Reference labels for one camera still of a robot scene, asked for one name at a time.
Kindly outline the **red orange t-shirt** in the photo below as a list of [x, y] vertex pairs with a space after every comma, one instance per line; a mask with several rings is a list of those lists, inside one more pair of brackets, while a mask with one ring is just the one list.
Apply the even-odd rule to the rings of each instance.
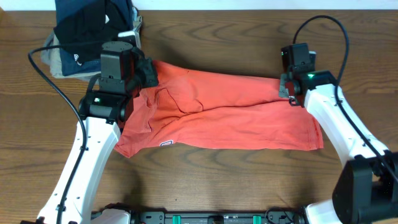
[[126, 157], [183, 143], [207, 149], [323, 147], [316, 119], [279, 96], [275, 78], [226, 75], [156, 60], [159, 84], [141, 90], [115, 149]]

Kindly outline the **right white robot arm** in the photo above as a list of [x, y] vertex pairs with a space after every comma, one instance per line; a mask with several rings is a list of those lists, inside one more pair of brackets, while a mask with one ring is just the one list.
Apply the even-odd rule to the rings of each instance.
[[332, 198], [304, 208], [306, 223], [373, 223], [397, 217], [397, 153], [375, 138], [329, 71], [280, 77], [280, 93], [305, 108], [335, 148], [343, 170]]

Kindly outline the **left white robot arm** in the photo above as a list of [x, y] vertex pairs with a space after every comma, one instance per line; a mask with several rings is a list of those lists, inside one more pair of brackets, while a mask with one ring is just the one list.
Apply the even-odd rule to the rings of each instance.
[[68, 103], [78, 119], [75, 140], [59, 181], [36, 223], [133, 223], [131, 209], [117, 203], [95, 213], [93, 204], [109, 155], [143, 88], [159, 81], [139, 41], [101, 44], [101, 70], [92, 76], [78, 106], [36, 65], [36, 72]]

